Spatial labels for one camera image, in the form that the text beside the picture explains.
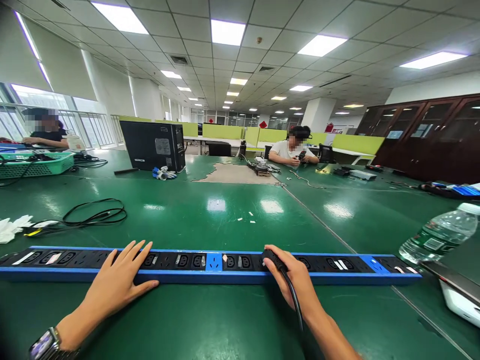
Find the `computer tower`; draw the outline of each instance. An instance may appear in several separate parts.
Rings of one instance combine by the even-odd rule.
[[[185,168],[184,130],[181,124],[120,121],[131,166],[140,170],[168,166],[169,171]]]

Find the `water bottle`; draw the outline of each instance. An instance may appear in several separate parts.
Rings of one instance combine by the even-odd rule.
[[[438,261],[475,234],[478,215],[480,206],[464,202],[456,210],[431,219],[398,251],[404,259],[414,264]]]

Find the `blue power strip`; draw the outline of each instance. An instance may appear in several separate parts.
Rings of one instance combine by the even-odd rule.
[[[0,259],[0,280],[91,282],[113,248],[32,246]],[[261,252],[152,249],[136,282],[251,284],[271,282]],[[408,285],[422,276],[394,255],[292,253],[315,285]]]

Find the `bottle label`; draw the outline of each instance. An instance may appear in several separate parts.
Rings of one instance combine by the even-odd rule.
[[[447,254],[460,245],[434,236],[424,229],[420,230],[417,235],[411,238],[411,240],[419,247],[433,254],[441,256]]]

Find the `bottle cap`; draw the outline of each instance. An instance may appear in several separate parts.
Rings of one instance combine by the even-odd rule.
[[[480,206],[468,202],[461,203],[457,209],[469,214],[480,215]]]

